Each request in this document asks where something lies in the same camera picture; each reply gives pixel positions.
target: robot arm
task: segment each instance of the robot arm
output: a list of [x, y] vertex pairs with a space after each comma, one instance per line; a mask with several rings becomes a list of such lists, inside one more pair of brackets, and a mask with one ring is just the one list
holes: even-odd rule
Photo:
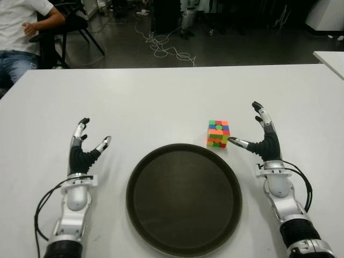
[[289, 258], [333, 258], [330, 246], [321, 240], [301, 204], [295, 199], [291, 176], [282, 161], [280, 143], [274, 124], [267, 111], [258, 102], [252, 103], [260, 115], [255, 119], [264, 129], [264, 140], [252, 143], [230, 137], [229, 141], [262, 157], [263, 169], [256, 168], [256, 177], [265, 177], [264, 192], [281, 226], [279, 228], [288, 249]]
[[95, 149], [85, 153], [81, 136], [89, 118], [82, 119], [71, 139], [67, 180], [61, 186], [63, 194], [62, 216], [56, 222], [44, 258], [80, 258], [85, 215], [91, 204], [89, 189], [97, 185], [96, 176], [87, 176], [90, 167], [108, 147], [111, 137], [106, 137]]

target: white table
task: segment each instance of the white table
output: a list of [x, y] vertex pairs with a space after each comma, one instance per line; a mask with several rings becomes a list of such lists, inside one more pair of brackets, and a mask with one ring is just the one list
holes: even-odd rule
[[344, 52], [314, 51], [313, 55], [344, 80]]
[[[232, 135], [261, 140], [251, 107], [257, 100], [275, 122], [283, 157], [312, 183], [309, 215], [316, 229], [343, 257], [343, 96], [343, 81], [323, 64], [29, 71], [0, 101], [2, 256], [36, 257], [36, 205], [66, 178], [71, 134], [90, 117], [84, 149], [106, 135], [113, 139], [90, 170], [99, 175], [99, 187], [92, 193], [84, 257], [168, 257], [141, 240], [128, 219], [125, 194], [133, 168], [163, 145], [205, 146], [209, 119], [229, 120]], [[234, 235], [209, 257], [285, 258], [263, 180], [254, 176], [260, 158], [235, 145], [212, 150], [235, 171], [243, 208]], [[303, 181], [297, 175], [291, 180], [304, 204]], [[41, 213], [46, 234], [60, 203], [57, 192]]]

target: concrete floor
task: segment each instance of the concrete floor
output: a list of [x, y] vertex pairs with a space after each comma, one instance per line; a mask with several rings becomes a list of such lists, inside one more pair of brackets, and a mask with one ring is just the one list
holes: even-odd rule
[[[87, 43], [79, 33], [71, 33], [67, 40], [67, 63], [71, 68], [154, 68], [190, 67], [192, 62], [181, 61], [176, 56], [154, 57], [151, 44], [145, 43], [151, 30], [150, 17], [130, 14], [115, 21], [112, 16], [95, 15], [89, 31], [105, 49], [101, 53], [92, 43]], [[171, 34], [164, 48], [175, 47], [179, 52], [196, 56], [196, 66], [246, 66], [318, 63], [313, 51], [344, 51], [343, 42], [327, 36], [314, 36], [302, 29], [247, 29], [242, 36], [232, 28], [222, 35], [209, 36], [209, 27], [202, 20], [193, 26], [195, 37], [183, 40], [179, 32]]]

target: black chair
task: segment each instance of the black chair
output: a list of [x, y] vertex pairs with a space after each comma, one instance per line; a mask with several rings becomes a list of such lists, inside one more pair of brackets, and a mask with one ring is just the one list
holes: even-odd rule
[[[62, 13], [66, 18], [66, 23], [58, 28], [40, 32], [39, 35], [32, 37], [30, 42], [40, 42], [41, 52], [41, 68], [51, 69], [57, 65], [57, 60], [60, 61], [64, 68], [69, 68], [66, 64], [66, 46], [67, 46], [67, 34], [69, 32], [78, 31], [81, 36], [89, 43], [89, 39], [96, 45], [102, 55], [105, 55], [104, 51], [88, 31], [88, 22], [76, 13], [81, 11], [86, 15], [84, 5], [80, 0], [50, 0], [50, 2]], [[54, 36], [62, 35], [62, 56], [55, 50]]]

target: rubik's cube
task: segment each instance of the rubik's cube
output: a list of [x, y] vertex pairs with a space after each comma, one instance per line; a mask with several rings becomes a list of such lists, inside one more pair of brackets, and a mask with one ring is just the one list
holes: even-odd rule
[[207, 145], [225, 148], [231, 135], [228, 121], [209, 121]]

